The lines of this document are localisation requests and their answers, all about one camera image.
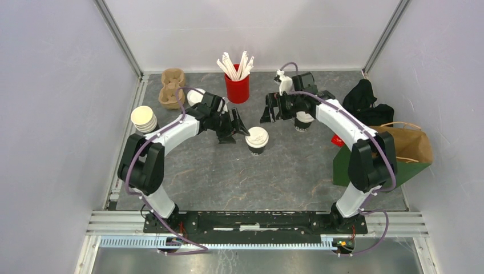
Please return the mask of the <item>green box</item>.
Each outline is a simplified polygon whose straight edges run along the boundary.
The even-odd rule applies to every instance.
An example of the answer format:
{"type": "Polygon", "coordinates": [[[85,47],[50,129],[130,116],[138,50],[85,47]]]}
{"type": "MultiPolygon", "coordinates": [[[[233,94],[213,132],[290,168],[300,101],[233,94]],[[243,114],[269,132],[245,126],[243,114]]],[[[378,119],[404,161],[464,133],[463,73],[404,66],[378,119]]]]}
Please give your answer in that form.
{"type": "MultiPolygon", "coordinates": [[[[348,176],[350,150],[344,146],[339,150],[333,159],[333,184],[346,187],[350,180],[348,176]]],[[[396,187],[416,176],[418,173],[430,166],[431,163],[422,161],[397,158],[396,187]]]]}

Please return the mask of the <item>black paper coffee cup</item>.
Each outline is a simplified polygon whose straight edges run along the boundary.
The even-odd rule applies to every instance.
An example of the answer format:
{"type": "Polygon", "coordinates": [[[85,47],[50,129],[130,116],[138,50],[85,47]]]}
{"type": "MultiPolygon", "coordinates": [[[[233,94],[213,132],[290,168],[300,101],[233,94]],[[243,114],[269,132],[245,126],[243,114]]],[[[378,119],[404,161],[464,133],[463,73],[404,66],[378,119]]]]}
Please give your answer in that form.
{"type": "Polygon", "coordinates": [[[311,124],[312,122],[305,122],[295,119],[294,127],[298,132],[304,132],[310,127],[311,124]]]}

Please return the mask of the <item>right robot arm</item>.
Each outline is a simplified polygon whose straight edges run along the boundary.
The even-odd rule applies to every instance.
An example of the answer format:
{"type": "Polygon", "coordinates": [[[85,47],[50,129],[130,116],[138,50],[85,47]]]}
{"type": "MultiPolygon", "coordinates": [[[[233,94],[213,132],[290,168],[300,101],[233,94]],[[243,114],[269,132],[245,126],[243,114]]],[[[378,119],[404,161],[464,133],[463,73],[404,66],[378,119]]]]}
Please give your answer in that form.
{"type": "Polygon", "coordinates": [[[261,123],[292,119],[304,112],[328,126],[350,150],[349,184],[329,214],[331,229],[344,233],[364,214],[369,196],[396,188],[394,138],[357,120],[329,91],[319,91],[309,72],[289,77],[277,70],[274,80],[279,90],[266,95],[261,123]]]}

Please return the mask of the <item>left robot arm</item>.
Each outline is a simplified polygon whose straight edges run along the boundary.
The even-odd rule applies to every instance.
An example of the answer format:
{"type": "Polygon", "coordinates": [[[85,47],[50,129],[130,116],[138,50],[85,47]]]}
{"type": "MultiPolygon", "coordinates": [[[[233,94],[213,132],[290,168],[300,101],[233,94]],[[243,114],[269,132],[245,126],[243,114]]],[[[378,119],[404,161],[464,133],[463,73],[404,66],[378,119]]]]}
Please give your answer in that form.
{"type": "Polygon", "coordinates": [[[237,108],[226,108],[225,100],[209,92],[201,101],[182,111],[182,114],[161,129],[145,135],[128,137],[118,167],[118,178],[126,192],[144,201],[158,217],[164,232],[179,226],[174,212],[177,205],[162,186],[165,157],[178,145],[204,131],[214,131],[220,144],[234,143],[234,134],[249,136],[237,108]]]}

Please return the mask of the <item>white cup lid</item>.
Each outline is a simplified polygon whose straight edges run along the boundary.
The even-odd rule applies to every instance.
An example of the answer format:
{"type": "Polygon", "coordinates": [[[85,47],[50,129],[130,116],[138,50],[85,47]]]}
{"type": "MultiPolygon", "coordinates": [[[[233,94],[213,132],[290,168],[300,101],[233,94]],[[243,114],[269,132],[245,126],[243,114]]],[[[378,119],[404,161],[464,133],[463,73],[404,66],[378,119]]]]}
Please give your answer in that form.
{"type": "Polygon", "coordinates": [[[311,114],[308,114],[303,111],[296,113],[296,119],[301,123],[312,123],[314,121],[314,118],[312,117],[311,114]]]}
{"type": "Polygon", "coordinates": [[[246,144],[252,148],[265,147],[269,141],[268,132],[262,127],[251,127],[249,135],[245,137],[246,144]]]}

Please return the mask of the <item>stack of paper cups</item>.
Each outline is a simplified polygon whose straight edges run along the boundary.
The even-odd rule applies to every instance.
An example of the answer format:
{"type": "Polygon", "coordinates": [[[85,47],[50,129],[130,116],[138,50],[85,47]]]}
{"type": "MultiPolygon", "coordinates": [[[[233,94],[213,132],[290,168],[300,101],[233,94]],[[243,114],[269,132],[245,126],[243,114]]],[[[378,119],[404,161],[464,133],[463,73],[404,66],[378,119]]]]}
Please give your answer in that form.
{"type": "Polygon", "coordinates": [[[150,133],[156,130],[158,120],[149,106],[139,106],[130,115],[131,122],[135,128],[142,133],[150,133]]]}

